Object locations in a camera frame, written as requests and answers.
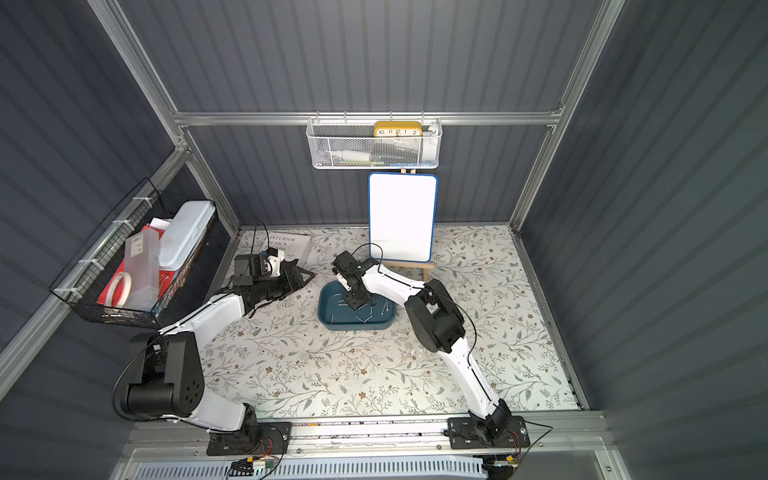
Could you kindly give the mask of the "teal plastic storage tray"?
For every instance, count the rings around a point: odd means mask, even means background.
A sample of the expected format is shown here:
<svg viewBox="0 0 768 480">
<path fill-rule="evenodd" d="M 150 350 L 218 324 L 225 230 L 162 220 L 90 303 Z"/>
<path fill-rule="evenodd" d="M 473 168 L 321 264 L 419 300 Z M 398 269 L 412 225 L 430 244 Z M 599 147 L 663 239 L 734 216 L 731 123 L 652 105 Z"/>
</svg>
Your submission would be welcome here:
<svg viewBox="0 0 768 480">
<path fill-rule="evenodd" d="M 380 295 L 358 309 L 354 309 L 342 298 L 345 293 L 337 282 L 327 283 L 319 295 L 317 316 L 320 323 L 331 331 L 384 330 L 394 321 L 397 305 Z"/>
</svg>

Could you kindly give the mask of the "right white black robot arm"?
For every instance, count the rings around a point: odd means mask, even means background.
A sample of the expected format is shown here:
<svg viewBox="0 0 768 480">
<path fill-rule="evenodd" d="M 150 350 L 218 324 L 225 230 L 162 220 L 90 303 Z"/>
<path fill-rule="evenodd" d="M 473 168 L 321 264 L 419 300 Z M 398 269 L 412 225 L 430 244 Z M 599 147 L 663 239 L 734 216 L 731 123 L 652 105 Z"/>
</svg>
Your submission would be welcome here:
<svg viewBox="0 0 768 480">
<path fill-rule="evenodd" d="M 440 281 L 409 279 L 379 261 L 357 260 L 348 251 L 336 256 L 332 271 L 351 308 L 363 307 L 374 295 L 402 306 L 417 340 L 443 359 L 460 386 L 480 441 L 494 445 L 506 437 L 511 410 L 473 358 L 463 312 Z"/>
</svg>

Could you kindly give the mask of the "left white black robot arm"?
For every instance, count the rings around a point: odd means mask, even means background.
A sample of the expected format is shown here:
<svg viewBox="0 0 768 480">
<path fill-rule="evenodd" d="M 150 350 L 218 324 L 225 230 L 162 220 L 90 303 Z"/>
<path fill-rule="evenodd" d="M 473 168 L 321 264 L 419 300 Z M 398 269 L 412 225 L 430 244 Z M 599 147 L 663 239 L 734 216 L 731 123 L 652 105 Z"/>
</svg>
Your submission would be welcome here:
<svg viewBox="0 0 768 480">
<path fill-rule="evenodd" d="M 112 393 L 115 413 L 131 422 L 181 421 L 218 437 L 260 436 L 252 406 L 206 387 L 199 350 L 230 324 L 306 287 L 316 274 L 296 260 L 280 275 L 249 284 L 233 280 L 183 319 L 135 336 L 133 358 Z"/>
</svg>

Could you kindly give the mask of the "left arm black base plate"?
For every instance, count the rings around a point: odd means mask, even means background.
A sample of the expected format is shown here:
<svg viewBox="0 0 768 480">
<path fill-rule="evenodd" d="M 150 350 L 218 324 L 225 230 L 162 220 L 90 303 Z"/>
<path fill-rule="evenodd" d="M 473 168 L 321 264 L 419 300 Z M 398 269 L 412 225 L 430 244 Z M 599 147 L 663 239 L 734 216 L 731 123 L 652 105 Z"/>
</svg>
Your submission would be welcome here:
<svg viewBox="0 0 768 480">
<path fill-rule="evenodd" d="M 290 422 L 268 422 L 246 425 L 234 432 L 210 434 L 207 456 L 281 456 L 291 438 Z"/>
</svg>

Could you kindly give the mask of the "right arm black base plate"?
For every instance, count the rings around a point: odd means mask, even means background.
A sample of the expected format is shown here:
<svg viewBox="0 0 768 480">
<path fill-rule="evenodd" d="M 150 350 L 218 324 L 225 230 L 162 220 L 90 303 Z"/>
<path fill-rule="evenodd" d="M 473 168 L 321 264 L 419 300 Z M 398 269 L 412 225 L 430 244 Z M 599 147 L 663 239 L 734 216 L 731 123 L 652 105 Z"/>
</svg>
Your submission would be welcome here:
<svg viewBox="0 0 768 480">
<path fill-rule="evenodd" d="M 471 416 L 451 417 L 442 434 L 449 439 L 454 450 L 522 450 L 531 445 L 527 425 L 521 416 L 511 416 L 499 429 L 491 428 Z"/>
</svg>

